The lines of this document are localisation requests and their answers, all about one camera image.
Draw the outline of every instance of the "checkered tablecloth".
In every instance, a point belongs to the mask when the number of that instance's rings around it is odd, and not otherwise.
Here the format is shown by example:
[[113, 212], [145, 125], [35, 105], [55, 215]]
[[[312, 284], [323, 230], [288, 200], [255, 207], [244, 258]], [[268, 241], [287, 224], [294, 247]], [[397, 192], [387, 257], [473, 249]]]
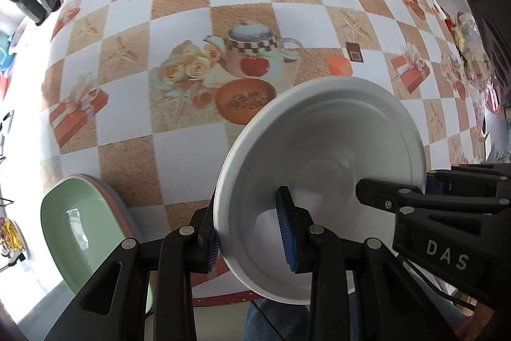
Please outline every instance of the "checkered tablecloth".
[[[164, 236], [209, 202], [224, 158], [251, 117], [226, 106], [251, 109], [331, 74], [376, 82], [400, 99], [421, 134], [428, 168], [481, 160], [461, 61], [432, 5], [64, 0], [42, 88], [45, 187], [77, 172], [101, 177], [121, 195], [145, 239]], [[343, 59], [347, 42], [360, 46], [363, 62]], [[245, 53], [248, 61], [240, 57]], [[420, 70], [417, 86], [405, 84], [408, 70], [415, 78]], [[267, 90], [236, 96], [231, 87], [240, 71]], [[227, 94], [223, 103], [220, 90]], [[246, 290], [223, 272], [194, 295]]]

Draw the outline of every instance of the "cable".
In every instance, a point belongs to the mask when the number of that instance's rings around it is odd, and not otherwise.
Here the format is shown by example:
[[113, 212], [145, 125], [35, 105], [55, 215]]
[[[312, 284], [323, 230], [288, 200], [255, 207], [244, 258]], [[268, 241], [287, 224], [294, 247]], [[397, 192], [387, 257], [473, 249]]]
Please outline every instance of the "cable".
[[280, 334], [280, 332], [278, 332], [278, 330], [273, 326], [273, 324], [271, 323], [271, 321], [268, 319], [268, 317], [264, 314], [264, 312], [262, 311], [262, 309], [260, 309], [260, 307], [254, 302], [254, 301], [250, 301], [250, 303], [252, 305], [255, 306], [255, 308], [261, 312], [262, 316], [264, 316], [264, 319], [267, 321], [268, 324], [270, 324], [270, 327], [273, 328], [273, 330], [277, 333], [277, 335], [280, 337], [280, 339], [282, 341], [286, 341], [284, 337], [282, 337], [282, 334]]
[[412, 263], [412, 261], [410, 261], [409, 259], [405, 258], [405, 257], [402, 257], [402, 256], [398, 256], [398, 258], [402, 258], [402, 260], [404, 262], [406, 262], [406, 264], [408, 266], [410, 266], [413, 271], [418, 274], [418, 276], [424, 281], [426, 282], [426, 284], [440, 297], [444, 298], [444, 299], [447, 299], [448, 301], [451, 301], [454, 305], [460, 305], [466, 309], [469, 309], [471, 311], [475, 311], [476, 307], [472, 304], [469, 304], [468, 302], [465, 302], [465, 301], [462, 301], [461, 299], [458, 299], [458, 298], [455, 298], [455, 297], [452, 297], [450, 296], [449, 294], [445, 293], [445, 292], [442, 292], [440, 289], [438, 289], [435, 285], [433, 285], [431, 283], [431, 281], [424, 275], [424, 273], [422, 273], [420, 271], [419, 268], [417, 268], [417, 266], [415, 266], [415, 264]]

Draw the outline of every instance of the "orange candle print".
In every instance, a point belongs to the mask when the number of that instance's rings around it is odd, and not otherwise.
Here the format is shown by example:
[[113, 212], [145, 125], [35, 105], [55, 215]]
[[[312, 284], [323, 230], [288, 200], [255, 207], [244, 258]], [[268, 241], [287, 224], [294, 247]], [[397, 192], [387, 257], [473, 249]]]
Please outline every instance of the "orange candle print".
[[353, 69], [351, 65], [351, 61], [346, 57], [340, 56], [339, 54], [334, 54], [331, 56], [326, 63], [328, 64], [328, 69], [332, 73], [332, 75], [352, 75]]

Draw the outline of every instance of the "apple print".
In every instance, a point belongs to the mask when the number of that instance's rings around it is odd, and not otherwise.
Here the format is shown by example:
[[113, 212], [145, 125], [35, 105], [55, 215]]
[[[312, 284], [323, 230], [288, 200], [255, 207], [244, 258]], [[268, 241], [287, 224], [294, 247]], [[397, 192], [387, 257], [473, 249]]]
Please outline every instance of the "apple print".
[[240, 62], [241, 71], [249, 77], [262, 77], [270, 69], [270, 63], [266, 58], [244, 57]]

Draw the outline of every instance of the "white plate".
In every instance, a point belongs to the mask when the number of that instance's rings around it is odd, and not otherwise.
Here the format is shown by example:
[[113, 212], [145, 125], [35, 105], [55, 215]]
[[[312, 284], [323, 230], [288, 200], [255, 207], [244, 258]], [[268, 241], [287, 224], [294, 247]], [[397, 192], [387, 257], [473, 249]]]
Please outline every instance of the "white plate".
[[226, 263], [254, 292], [308, 304], [311, 276], [295, 275], [285, 261], [275, 191], [289, 186], [295, 204], [340, 237], [374, 236], [391, 247], [393, 214], [358, 202], [362, 178], [424, 190], [421, 137], [399, 100], [372, 82], [341, 76], [281, 94], [242, 131], [220, 172], [214, 224]]

